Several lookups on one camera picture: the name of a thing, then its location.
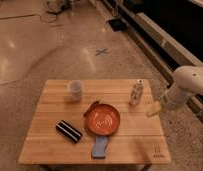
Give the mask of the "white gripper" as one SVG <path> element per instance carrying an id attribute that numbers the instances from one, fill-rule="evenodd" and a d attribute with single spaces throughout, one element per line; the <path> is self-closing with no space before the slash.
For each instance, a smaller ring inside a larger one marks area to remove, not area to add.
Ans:
<path id="1" fill-rule="evenodd" d="M 167 91 L 161 96 L 161 103 L 159 101 L 154 102 L 148 108 L 146 115 L 148 117 L 157 115 L 162 110 L 162 106 L 169 110 L 175 110 L 177 108 L 177 104 L 169 97 Z"/>

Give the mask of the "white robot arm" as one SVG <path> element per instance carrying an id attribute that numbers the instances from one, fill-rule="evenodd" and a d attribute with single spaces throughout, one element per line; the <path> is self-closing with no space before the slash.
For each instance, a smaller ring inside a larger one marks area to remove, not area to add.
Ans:
<path id="1" fill-rule="evenodd" d="M 177 110 L 197 94 L 203 96 L 203 67 L 180 66 L 173 72 L 173 84 L 148 107 L 146 116 L 153 117 L 163 108 Z"/>

